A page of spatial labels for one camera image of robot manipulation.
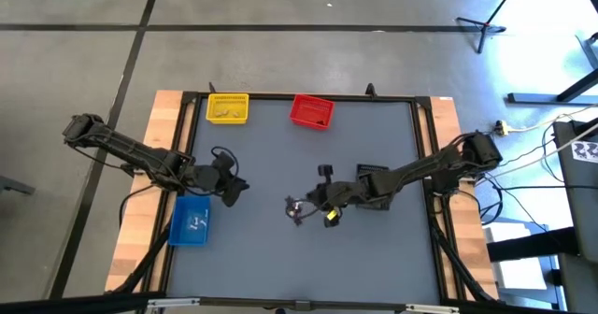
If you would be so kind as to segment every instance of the yellow basket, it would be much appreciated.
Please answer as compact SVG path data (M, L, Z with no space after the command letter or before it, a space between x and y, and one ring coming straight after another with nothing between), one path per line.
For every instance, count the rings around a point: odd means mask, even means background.
M207 99L206 119L216 124L243 124L249 115L249 94L214 93Z

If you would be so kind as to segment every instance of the tripod stand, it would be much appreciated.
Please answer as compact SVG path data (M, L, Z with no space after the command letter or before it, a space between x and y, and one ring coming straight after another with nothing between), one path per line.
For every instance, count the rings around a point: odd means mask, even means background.
M502 33L506 30L506 27L504 27L504 26L498 26L498 25L491 24L492 20L494 19L494 16L496 16L496 14L498 14L498 11L501 9L501 7L503 7L505 2L506 2L506 0L501 1L500 5L498 5L498 7L494 10L492 15L490 15L490 18L485 22L474 21L474 20L470 20L470 19L466 19L466 18L462 18L462 17L457 18L457 21L466 21L469 23L473 23L476 26L481 25L481 28L479 30L481 31L482 36L479 39L479 44L477 45L477 53L482 53L482 50L484 49L484 41L486 40L487 33L497 34L497 33Z

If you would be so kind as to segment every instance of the red basket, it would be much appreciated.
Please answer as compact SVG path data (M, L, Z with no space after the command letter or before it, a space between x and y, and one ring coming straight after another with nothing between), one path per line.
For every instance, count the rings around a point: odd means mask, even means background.
M310 95L297 94L292 101L291 120L305 127L325 130L330 126L334 110L334 102Z

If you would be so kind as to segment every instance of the wooden platform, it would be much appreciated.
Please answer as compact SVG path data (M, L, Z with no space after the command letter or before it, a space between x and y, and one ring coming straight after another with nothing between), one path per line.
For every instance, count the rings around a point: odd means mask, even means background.
M166 149L171 148L182 95L182 91L158 91L156 93L153 109L149 116L148 128L143 140L146 145ZM432 97L431 102L436 138L439 148L442 148L461 133L461 128L452 98ZM185 150L187 146L190 121L192 119L192 106L189 106L183 114L185 116L185 123L183 124L178 149L181 151ZM432 147L428 137L429 134L423 108L420 109L419 114L426 154L431 154ZM147 177L135 177L131 191L138 190L149 184ZM474 192L473 186L466 183L462 183L461 190L469 193ZM117 288L124 282L150 247L159 199L160 190L151 188L129 200L124 212L121 232L119 233L112 265L107 278L107 291ZM168 211L165 215L168 218L170 217L174 199L175 194L171 193L169 196ZM451 198L449 205L460 257L484 290L491 296L498 298L476 201L469 196L458 194ZM153 291L158 289L158 280L162 273L163 261L164 249L156 260L156 264L154 264L150 284L150 289ZM456 298L457 292L453 271L444 253L443 266L448 297ZM468 294L468 298L473 299L471 294Z

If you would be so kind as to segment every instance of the concrete floor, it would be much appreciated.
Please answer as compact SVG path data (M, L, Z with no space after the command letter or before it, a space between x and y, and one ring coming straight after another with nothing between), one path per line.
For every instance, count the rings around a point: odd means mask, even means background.
M500 0L157 0L150 23L455 25L485 21ZM146 0L0 0L1 23L139 23ZM118 129L141 139L156 90L452 96L464 131L498 119L529 126L572 108L513 107L506 93L558 93L591 67L575 34L598 31L589 0L510 0L508 26L475 54L475 34L146 33ZM37 187L0 194L0 302L44 296L90 162L62 143L75 113L106 116L135 33L0 31L0 174ZM596 116L596 110L579 118ZM506 159L540 144L542 131L499 139ZM551 159L558 168L556 158ZM553 183L539 165L504 185ZM106 169L66 295L104 289L131 180ZM477 190L483 205L490 187ZM517 191L537 221L570 224L564 192ZM504 215L527 220L506 198Z

